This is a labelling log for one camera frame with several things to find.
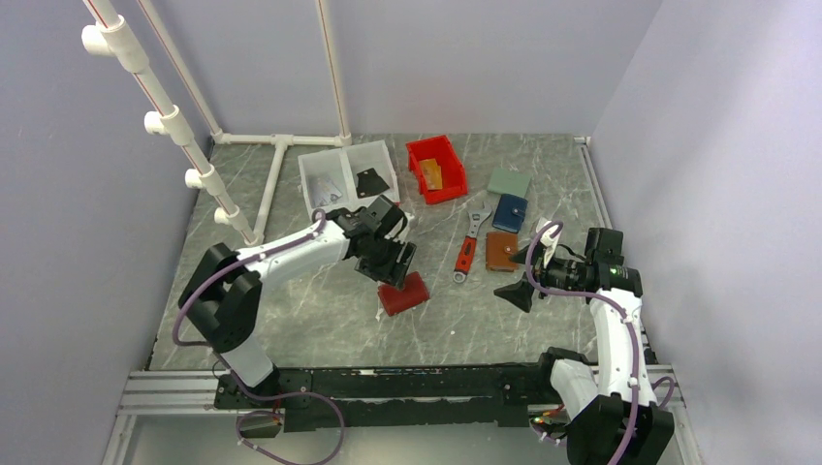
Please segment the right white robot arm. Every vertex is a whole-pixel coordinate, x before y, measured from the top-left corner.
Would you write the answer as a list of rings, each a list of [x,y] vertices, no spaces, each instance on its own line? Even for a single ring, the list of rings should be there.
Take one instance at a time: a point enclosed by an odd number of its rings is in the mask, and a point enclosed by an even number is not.
[[[494,294],[529,312],[536,296],[582,298],[593,318],[597,364],[578,353],[551,348],[534,376],[547,402],[560,400],[568,420],[531,420],[543,441],[566,450],[572,464],[655,464],[674,432],[666,399],[658,399],[648,376],[641,340],[643,286],[638,270],[622,255],[623,234],[592,228],[576,259],[556,256],[562,222],[545,220],[529,245],[512,260],[522,279]]]

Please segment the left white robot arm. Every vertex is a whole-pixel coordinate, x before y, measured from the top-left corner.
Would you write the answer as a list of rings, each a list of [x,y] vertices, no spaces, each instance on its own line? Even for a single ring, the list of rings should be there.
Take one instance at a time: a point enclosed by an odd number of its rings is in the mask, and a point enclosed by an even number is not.
[[[202,336],[199,345],[237,376],[240,394],[253,406],[267,406],[279,391],[280,371],[255,337],[264,286],[354,259],[360,274],[402,289],[416,252],[399,237],[409,224],[408,214],[380,195],[355,210],[317,208],[307,228],[263,245],[211,246],[178,299],[174,343],[190,346],[179,330],[191,323]]]

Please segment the red card holder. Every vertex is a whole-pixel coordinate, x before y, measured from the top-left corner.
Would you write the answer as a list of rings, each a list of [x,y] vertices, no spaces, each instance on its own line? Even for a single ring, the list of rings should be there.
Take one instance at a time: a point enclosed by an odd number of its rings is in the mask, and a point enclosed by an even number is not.
[[[409,273],[401,289],[382,284],[377,288],[381,307],[389,317],[398,315],[430,299],[427,286],[417,271]]]

